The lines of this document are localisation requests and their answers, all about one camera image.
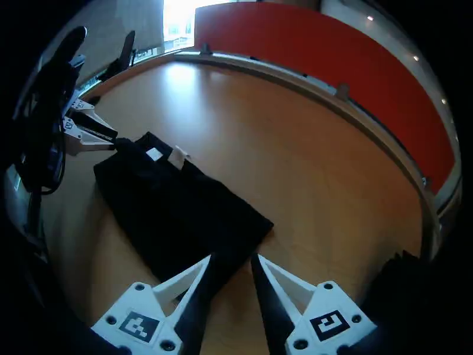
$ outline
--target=red wall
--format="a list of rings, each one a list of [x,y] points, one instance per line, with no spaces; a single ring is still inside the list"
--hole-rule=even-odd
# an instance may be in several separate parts
[[[386,49],[362,32],[318,12],[271,3],[198,8],[195,45],[254,56],[307,73],[374,114],[406,147],[436,193],[454,163],[440,116],[424,89]]]

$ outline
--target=black cloth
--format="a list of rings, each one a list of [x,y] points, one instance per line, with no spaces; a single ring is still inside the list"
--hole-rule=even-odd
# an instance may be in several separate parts
[[[156,148],[156,162],[146,152]],[[99,190],[114,216],[161,281],[216,257],[217,292],[272,229],[273,223],[221,182],[185,161],[167,161],[172,148],[151,133],[116,140],[117,153],[97,164]]]

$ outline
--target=wooden table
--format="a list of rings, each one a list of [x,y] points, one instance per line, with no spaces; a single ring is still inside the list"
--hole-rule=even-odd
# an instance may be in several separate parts
[[[350,123],[289,89],[171,62],[116,86],[96,112],[120,136],[151,131],[189,152],[274,222],[260,253],[309,283],[334,280],[359,302],[395,252],[419,251],[419,200],[398,167]],[[96,190],[92,167],[111,154],[68,156],[63,184],[44,198],[54,268],[89,325],[132,282],[158,283]],[[268,353],[248,264],[212,303],[201,353],[224,352]]]

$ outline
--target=bright window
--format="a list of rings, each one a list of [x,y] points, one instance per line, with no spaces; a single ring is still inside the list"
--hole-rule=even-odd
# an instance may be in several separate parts
[[[192,47],[196,8],[236,0],[164,0],[164,51]]]

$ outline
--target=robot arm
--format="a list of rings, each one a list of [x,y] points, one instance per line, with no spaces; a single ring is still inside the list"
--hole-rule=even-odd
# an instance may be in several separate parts
[[[93,105],[76,99],[64,116],[67,154],[76,156],[82,151],[114,149],[118,133],[95,113],[94,108]]]
[[[211,302],[206,285],[215,271],[212,258],[156,287],[134,283],[92,330],[132,354],[199,354]],[[259,254],[252,256],[251,267],[272,355],[337,355],[376,329],[333,281],[313,286]],[[161,305],[183,292],[176,310],[165,316]]]

